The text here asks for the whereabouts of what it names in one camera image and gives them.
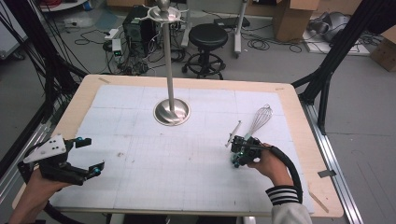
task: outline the pole base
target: pole base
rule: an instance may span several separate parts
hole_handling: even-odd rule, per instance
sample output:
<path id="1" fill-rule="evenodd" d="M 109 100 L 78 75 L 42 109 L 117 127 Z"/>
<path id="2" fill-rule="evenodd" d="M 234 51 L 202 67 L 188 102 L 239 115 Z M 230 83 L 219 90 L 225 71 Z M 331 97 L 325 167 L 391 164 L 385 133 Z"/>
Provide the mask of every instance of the pole base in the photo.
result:
<path id="1" fill-rule="evenodd" d="M 169 106 L 169 99 L 159 102 L 154 107 L 154 118 L 166 126 L 177 126 L 186 122 L 190 117 L 190 106 L 176 98 L 174 104 L 175 110 L 172 111 Z"/>

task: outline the chair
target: chair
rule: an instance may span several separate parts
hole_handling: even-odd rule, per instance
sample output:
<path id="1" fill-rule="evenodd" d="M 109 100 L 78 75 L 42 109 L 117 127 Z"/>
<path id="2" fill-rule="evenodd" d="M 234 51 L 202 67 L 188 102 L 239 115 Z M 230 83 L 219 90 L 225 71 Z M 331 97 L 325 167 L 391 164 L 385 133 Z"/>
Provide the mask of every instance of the chair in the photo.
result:
<path id="1" fill-rule="evenodd" d="M 197 74 L 197 78 L 218 74 L 223 80 L 220 71 L 225 68 L 225 63 L 210 51 L 223 47 L 227 43 L 227 32 L 213 23 L 200 24 L 190 30 L 189 40 L 198 47 L 199 53 L 192 55 L 181 71 L 187 73 L 187 68 L 190 68 L 193 73 Z"/>

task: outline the human hand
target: human hand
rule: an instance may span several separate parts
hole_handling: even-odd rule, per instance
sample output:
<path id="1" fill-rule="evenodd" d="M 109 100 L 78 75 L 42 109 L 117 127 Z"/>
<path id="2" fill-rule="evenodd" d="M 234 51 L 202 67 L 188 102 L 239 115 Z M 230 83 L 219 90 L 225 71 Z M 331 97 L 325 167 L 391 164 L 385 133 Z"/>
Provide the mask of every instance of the human hand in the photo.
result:
<path id="1" fill-rule="evenodd" d="M 286 165 L 269 150 L 262 150 L 260 160 L 248 163 L 247 166 L 256 168 L 262 175 L 268 176 L 274 186 L 293 186 L 293 181 L 291 180 Z"/>
<path id="2" fill-rule="evenodd" d="M 34 223 L 49 198 L 59 189 L 70 185 L 48 180 L 41 175 L 39 168 L 35 169 L 8 223 Z"/>

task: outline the whisk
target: whisk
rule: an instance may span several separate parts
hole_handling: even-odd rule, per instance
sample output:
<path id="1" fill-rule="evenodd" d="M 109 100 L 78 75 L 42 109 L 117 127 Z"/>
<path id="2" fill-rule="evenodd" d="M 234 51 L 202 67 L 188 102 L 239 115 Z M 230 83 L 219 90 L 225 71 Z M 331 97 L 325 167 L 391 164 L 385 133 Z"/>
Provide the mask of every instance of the whisk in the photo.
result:
<path id="1" fill-rule="evenodd" d="M 273 110 L 271 106 L 264 105 L 260 108 L 254 115 L 253 122 L 251 123 L 250 130 L 245 135 L 244 139 L 248 140 L 251 135 L 253 135 L 257 130 L 259 130 L 262 125 L 264 125 L 273 115 Z"/>

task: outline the gray floor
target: gray floor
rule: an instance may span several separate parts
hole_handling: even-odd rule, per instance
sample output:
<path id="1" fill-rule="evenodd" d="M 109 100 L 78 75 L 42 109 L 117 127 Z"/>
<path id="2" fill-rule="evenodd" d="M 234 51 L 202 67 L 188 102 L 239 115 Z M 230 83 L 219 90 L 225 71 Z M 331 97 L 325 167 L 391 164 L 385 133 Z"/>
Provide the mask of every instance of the gray floor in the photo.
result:
<path id="1" fill-rule="evenodd" d="M 99 8 L 90 12 L 90 15 L 100 20 L 104 12 L 106 10 Z M 114 14 L 119 18 L 112 24 L 113 28 L 121 24 L 125 13 L 114 12 Z M 216 18 L 207 15 L 201 17 L 202 13 L 194 15 L 196 15 L 193 18 L 194 23 L 212 22 Z M 266 19 L 249 18 L 249 20 L 251 26 L 248 29 L 270 23 Z M 102 46 L 95 44 L 77 46 L 74 43 L 79 38 L 79 34 L 92 29 L 94 27 L 74 31 L 71 34 L 64 32 L 62 37 L 81 62 L 92 73 L 97 73 L 106 68 Z M 252 33 L 271 37 L 272 28 Z M 249 48 L 247 41 L 244 40 L 242 54 L 235 59 L 233 32 L 229 33 L 229 37 L 226 46 L 215 52 L 227 63 L 222 73 L 226 80 L 291 83 L 314 72 L 325 57 L 323 54 L 308 53 L 304 45 L 300 45 L 301 53 L 290 51 L 288 46 L 275 44 L 270 44 L 268 50 L 257 50 Z M 99 35 L 90 38 L 98 38 L 98 41 L 102 41 Z M 194 51 L 195 47 L 188 48 L 188 52 L 194 53 Z M 163 59 L 149 66 L 161 64 L 164 64 Z M 174 77 L 195 78 L 191 73 L 182 74 L 182 65 L 182 63 L 173 63 Z M 150 69 L 145 76 L 164 77 L 165 68 Z M 394 193 L 396 180 L 391 174 L 396 169 L 394 163 L 396 104 L 392 100 L 396 96 L 395 86 L 394 73 L 387 72 L 369 57 L 361 56 L 347 56 L 332 79 L 326 130 L 365 223 L 396 223 Z M 1 157 L 11 147 L 42 102 L 43 91 L 29 60 L 7 60 L 0 63 Z M 11 213 L 10 202 L 20 185 L 19 180 L 14 187 L 15 190 L 12 190 L 1 204 L 0 222 L 7 221 Z M 71 214 L 71 216 L 86 223 L 105 223 L 102 214 Z M 193 217 L 178 217 L 174 218 L 172 223 L 189 223 L 187 219 L 194 220 Z M 270 221 L 266 217 L 258 217 L 257 223 L 270 223 Z M 347 219 L 345 217 L 314 218 L 314 223 L 347 223 Z"/>

